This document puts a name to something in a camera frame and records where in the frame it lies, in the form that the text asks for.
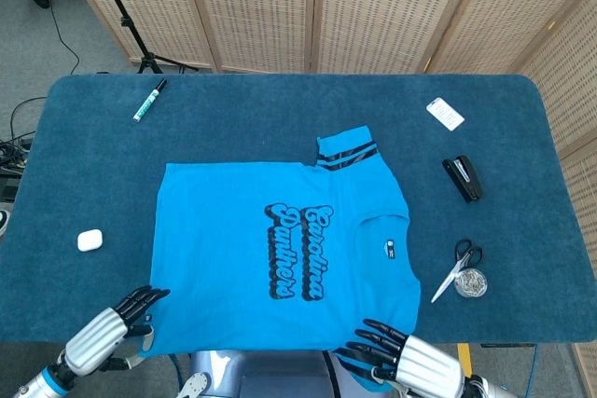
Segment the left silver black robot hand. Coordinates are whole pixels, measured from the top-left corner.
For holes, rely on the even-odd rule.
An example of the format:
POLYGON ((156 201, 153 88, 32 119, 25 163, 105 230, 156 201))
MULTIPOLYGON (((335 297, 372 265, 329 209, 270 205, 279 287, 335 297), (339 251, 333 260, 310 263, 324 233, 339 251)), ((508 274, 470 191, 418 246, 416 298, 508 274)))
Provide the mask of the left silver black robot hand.
POLYGON ((108 307, 93 318, 65 345, 62 359, 78 377, 96 370, 128 370, 141 362, 140 355, 117 358, 113 355, 121 343, 131 337, 141 337, 141 353, 152 347, 155 331, 149 321, 138 323, 148 309, 166 297, 169 289, 142 286, 126 295, 115 306, 108 307))

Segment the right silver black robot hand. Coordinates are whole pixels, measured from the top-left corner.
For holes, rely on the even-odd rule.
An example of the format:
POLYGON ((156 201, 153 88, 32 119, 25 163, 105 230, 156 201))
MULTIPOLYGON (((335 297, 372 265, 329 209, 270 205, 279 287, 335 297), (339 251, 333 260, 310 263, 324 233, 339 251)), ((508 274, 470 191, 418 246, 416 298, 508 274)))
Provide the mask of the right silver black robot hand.
POLYGON ((418 397, 461 397, 465 373, 460 363, 386 323, 365 319, 356 341, 334 351, 342 367, 376 386, 389 385, 418 397))

